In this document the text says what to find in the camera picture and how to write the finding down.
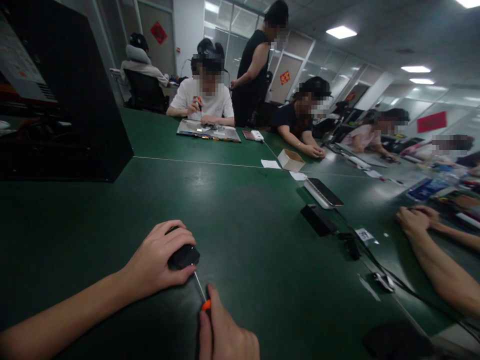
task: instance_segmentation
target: hand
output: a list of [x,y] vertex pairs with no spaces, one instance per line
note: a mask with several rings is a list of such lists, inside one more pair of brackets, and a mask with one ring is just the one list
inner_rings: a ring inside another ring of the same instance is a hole
[[404,206],[396,213],[396,219],[406,233],[426,231],[430,226],[430,220],[427,215],[418,210],[410,211]]
[[201,124],[216,124],[219,122],[219,118],[215,116],[205,115],[201,118]]
[[305,155],[308,155],[309,157],[314,159],[320,159],[320,156],[322,155],[322,152],[313,145],[300,144],[298,149]]
[[365,150],[364,147],[361,147],[361,146],[354,146],[352,151],[356,154],[359,154],[359,153],[363,153]]
[[464,209],[480,206],[480,200],[467,195],[461,195],[454,199],[453,202]]
[[199,360],[260,360],[257,336],[235,323],[220,301],[219,292],[208,285],[211,300],[211,321],[200,312]]
[[230,81],[230,90],[235,89],[238,86],[238,79]]
[[188,108],[186,110],[187,116],[195,114],[199,111],[200,111],[199,100],[198,100],[198,97],[194,96],[193,100],[190,102],[190,105],[188,106]]
[[[178,229],[165,233],[170,228]],[[131,302],[146,298],[173,285],[182,285],[196,270],[191,265],[182,270],[170,270],[167,261],[183,245],[196,245],[192,233],[180,220],[156,225],[143,240],[130,261],[118,273],[119,285]]]
[[429,228],[436,229],[441,225],[440,214],[438,211],[433,210],[431,207],[424,205],[417,205],[413,207],[415,210],[418,210],[421,213],[424,213],[428,220],[430,221]]

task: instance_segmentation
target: navy shirt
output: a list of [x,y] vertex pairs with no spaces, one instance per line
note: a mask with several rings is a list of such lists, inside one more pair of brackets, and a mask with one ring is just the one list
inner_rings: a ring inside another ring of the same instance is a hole
[[290,132],[297,138],[300,138],[304,131],[312,131],[314,129],[314,120],[312,118],[308,121],[306,127],[297,130],[298,122],[299,120],[297,119],[297,114],[295,114],[294,104],[291,103],[278,110],[278,113],[273,119],[270,130],[274,133],[278,133],[279,126],[288,125],[290,127]]

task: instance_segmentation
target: desk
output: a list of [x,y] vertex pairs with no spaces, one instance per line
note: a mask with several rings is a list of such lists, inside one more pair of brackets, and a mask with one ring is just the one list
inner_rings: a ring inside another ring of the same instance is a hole
[[[258,336],[262,359],[369,359],[361,337],[407,319],[396,299],[429,335],[450,324],[407,295],[379,292],[375,300],[359,280],[370,273],[364,263],[349,259],[335,237],[318,237],[300,214],[314,202],[302,183],[254,167],[275,158],[266,144],[175,135],[178,122],[144,111],[124,109],[122,116],[137,157],[115,183],[2,183],[9,206],[0,207],[0,330],[119,270],[168,219],[182,219],[193,232],[202,285],[215,284],[235,321]],[[342,166],[320,178],[345,201],[345,216],[379,238],[372,251],[380,262],[452,311],[392,218],[405,200],[395,197],[402,189],[341,176]],[[201,306],[190,279],[115,314],[60,358],[194,359]]]

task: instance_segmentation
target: phone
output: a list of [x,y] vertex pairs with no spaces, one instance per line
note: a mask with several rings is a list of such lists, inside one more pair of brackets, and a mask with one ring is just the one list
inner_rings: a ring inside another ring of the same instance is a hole
[[333,207],[344,205],[344,202],[340,200],[330,189],[317,178],[309,177],[308,181],[312,183],[314,187],[320,192],[323,198]]

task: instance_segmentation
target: red decoration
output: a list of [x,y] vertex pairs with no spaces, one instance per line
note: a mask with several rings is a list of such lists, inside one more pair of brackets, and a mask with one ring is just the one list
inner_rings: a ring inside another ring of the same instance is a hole
[[163,29],[163,27],[157,21],[150,29],[151,34],[153,37],[158,41],[160,45],[167,39],[167,33]]
[[351,102],[353,99],[355,99],[355,91],[349,93],[348,96],[345,98],[345,100],[348,102]]
[[280,83],[282,85],[288,83],[290,81],[290,73],[289,71],[285,71],[282,75],[280,75]]
[[447,127],[447,112],[442,111],[433,115],[419,118],[416,121],[416,127],[418,133],[424,133],[436,129]]

